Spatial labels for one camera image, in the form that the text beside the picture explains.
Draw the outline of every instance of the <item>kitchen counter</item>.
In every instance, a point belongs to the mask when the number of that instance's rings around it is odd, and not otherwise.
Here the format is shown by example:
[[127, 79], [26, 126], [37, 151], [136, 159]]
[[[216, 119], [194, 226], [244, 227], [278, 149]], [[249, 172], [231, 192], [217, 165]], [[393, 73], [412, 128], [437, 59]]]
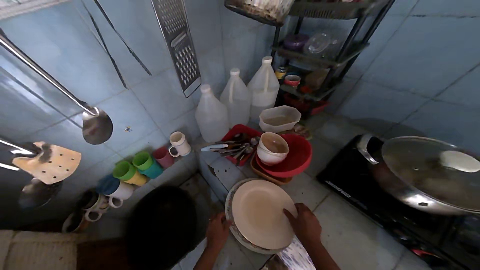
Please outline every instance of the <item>kitchen counter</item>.
[[[306, 123], [313, 133], [312, 163], [282, 188], [295, 202], [302, 202], [317, 216], [322, 225], [322, 243], [342, 270], [427, 270], [423, 261], [396, 242], [382, 228], [354, 209], [338, 195], [322, 186], [315, 176], [330, 159], [355, 135], [366, 131], [349, 120], [319, 114]], [[259, 129], [250, 123], [250, 127]], [[200, 138], [192, 145], [204, 143]], [[245, 178], [258, 177], [246, 163], [236, 167], [214, 152], [200, 152], [198, 158], [202, 176], [221, 202], [228, 190]], [[191, 270], [205, 247], [205, 239], [190, 252], [174, 270]], [[216, 270], [258, 270], [270, 256], [244, 248], [231, 235], [217, 259]]]

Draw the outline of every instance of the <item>stack of plates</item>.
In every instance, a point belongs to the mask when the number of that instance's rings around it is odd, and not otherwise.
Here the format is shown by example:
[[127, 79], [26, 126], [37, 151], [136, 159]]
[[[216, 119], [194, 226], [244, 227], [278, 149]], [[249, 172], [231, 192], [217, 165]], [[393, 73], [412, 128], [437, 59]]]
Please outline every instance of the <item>stack of plates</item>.
[[283, 189], [254, 178], [233, 186], [225, 203], [235, 238], [246, 248], [262, 254], [275, 254], [292, 242], [294, 233], [283, 208], [297, 215], [292, 199]]

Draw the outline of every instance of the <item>metal grater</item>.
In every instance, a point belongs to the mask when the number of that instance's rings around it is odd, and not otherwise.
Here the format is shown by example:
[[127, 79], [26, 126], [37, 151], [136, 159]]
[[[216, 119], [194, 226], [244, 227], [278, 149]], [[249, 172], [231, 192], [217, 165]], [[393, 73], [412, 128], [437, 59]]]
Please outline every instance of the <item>metal grater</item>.
[[185, 97], [201, 83], [183, 0], [152, 0], [156, 18], [172, 57]]

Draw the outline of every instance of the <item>black stove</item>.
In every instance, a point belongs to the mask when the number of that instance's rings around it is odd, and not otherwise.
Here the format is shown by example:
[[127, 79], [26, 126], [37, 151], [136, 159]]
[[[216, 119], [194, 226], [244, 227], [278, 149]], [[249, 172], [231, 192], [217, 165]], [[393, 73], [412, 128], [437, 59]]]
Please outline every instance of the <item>black stove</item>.
[[[434, 270], [480, 270], [480, 216], [433, 215], [409, 207], [383, 191], [358, 152], [360, 135], [349, 142], [317, 179], [384, 228]], [[373, 137], [367, 149], [383, 142]]]

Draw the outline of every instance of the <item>green plastic cup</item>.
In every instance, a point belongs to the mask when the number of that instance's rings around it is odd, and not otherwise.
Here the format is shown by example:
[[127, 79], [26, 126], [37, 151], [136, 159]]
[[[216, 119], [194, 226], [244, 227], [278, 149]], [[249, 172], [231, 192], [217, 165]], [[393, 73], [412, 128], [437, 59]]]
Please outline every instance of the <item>green plastic cup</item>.
[[142, 151], [138, 152], [133, 158], [133, 165], [138, 169], [145, 171], [153, 164], [153, 158], [149, 153]]
[[121, 161], [117, 163], [113, 169], [113, 177], [118, 178], [122, 181], [130, 180], [134, 175], [137, 169], [127, 161]]

